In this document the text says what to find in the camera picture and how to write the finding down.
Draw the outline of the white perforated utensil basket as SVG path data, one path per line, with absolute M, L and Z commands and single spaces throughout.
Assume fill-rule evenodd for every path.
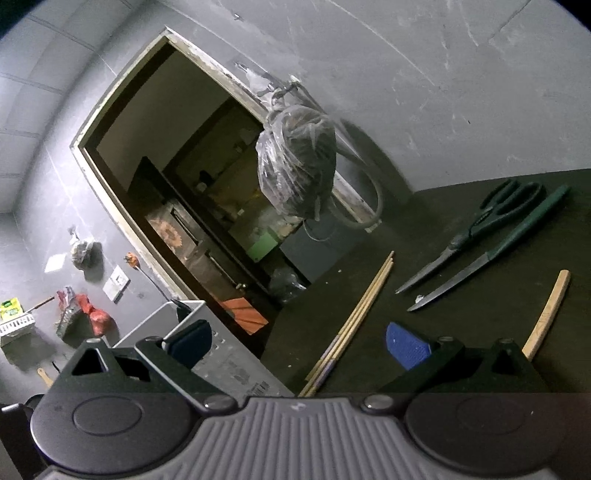
M 189 300 L 191 313 L 183 321 L 177 319 L 176 305 L 166 302 L 122 337 L 114 346 L 131 348 L 145 337 L 169 340 L 198 320 L 211 325 L 212 346 L 192 369 L 201 379 L 231 395 L 242 404 L 249 397 L 284 397 L 294 395 L 248 348 L 238 341 L 202 300 Z

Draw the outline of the long wooden chopstick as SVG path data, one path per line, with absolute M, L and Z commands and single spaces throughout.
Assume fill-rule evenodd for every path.
M 561 270 L 544 309 L 522 348 L 522 353 L 528 361 L 534 359 L 538 350 L 542 346 L 566 295 L 570 280 L 571 272 L 568 270 Z

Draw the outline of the green handled knife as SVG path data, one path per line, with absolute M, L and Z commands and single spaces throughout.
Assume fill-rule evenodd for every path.
M 531 230 L 547 213 L 549 213 L 553 207 L 566 196 L 569 189 L 570 187 L 568 185 L 561 185 L 549 195 L 545 194 L 539 204 L 530 212 L 515 217 L 520 219 L 520 222 L 500 241 L 498 245 L 485 251 L 446 283 L 421 297 L 412 306 L 408 307 L 407 311 L 415 312 L 427 307 L 440 297 L 443 297 L 448 292 L 467 281 L 471 276 L 483 269 L 489 263 L 493 262 L 503 252 L 508 250 L 511 245 L 515 244 L 521 237 Z

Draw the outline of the red plastic bag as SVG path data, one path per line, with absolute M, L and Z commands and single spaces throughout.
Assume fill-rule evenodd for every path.
M 82 312 L 88 317 L 95 337 L 101 337 L 113 328 L 112 317 L 104 310 L 95 307 L 86 294 L 77 294 L 76 300 Z

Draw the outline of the green box on shelf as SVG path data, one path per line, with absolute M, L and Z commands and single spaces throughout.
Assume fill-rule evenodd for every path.
M 276 232 L 273 229 L 266 229 L 246 253 L 252 261 L 259 262 L 273 251 L 277 245 L 280 245 L 280 238 L 277 237 Z

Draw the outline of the small hanging mesh bag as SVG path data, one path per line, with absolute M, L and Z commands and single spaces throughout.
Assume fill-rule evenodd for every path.
M 70 235 L 69 254 L 72 264 L 78 270 L 90 268 L 92 265 L 94 243 L 80 239 L 74 225 L 68 229 L 68 233 Z

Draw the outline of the wooden cutting board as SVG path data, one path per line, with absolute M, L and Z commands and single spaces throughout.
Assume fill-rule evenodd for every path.
M 50 388 L 53 385 L 54 381 L 48 376 L 48 374 L 42 367 L 39 367 L 37 369 L 37 374 L 43 380 L 43 382 L 48 388 Z

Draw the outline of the hanging plastic bag dark contents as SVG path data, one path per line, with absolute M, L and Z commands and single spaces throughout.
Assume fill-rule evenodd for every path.
M 320 217 L 334 186 L 335 126 L 304 105 L 273 112 L 256 142 L 259 188 L 276 211 L 301 219 Z

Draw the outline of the white wall switch plate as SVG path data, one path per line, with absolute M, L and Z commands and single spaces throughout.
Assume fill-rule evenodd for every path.
M 113 303 L 117 303 L 130 280 L 120 266 L 116 266 L 105 281 L 102 291 Z

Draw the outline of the orange wall hook ornament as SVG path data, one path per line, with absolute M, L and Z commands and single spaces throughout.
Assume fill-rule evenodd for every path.
M 126 264 L 129 265 L 131 268 L 133 268 L 135 270 L 140 269 L 140 262 L 138 260 L 138 257 L 134 253 L 128 252 L 124 256 L 124 260 L 125 260 Z

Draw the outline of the grey wall rack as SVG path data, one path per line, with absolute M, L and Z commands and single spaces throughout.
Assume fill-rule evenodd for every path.
M 76 328 L 81 318 L 82 309 L 74 289 L 67 285 L 57 291 L 60 317 L 56 322 L 56 335 L 59 339 L 65 340 Z

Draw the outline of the white wall rack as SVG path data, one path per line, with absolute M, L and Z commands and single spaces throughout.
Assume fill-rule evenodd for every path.
M 35 319 L 33 314 L 23 309 L 17 297 L 1 303 L 1 347 L 5 347 L 17 338 L 30 333 L 34 327 Z

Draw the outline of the wall tap fixture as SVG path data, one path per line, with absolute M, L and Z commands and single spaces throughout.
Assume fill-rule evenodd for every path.
M 235 62 L 235 67 L 245 74 L 249 91 L 266 108 L 271 108 L 277 103 L 282 102 L 287 94 L 293 93 L 301 87 L 301 82 L 297 79 L 284 82 L 269 73 L 257 73 L 242 62 Z

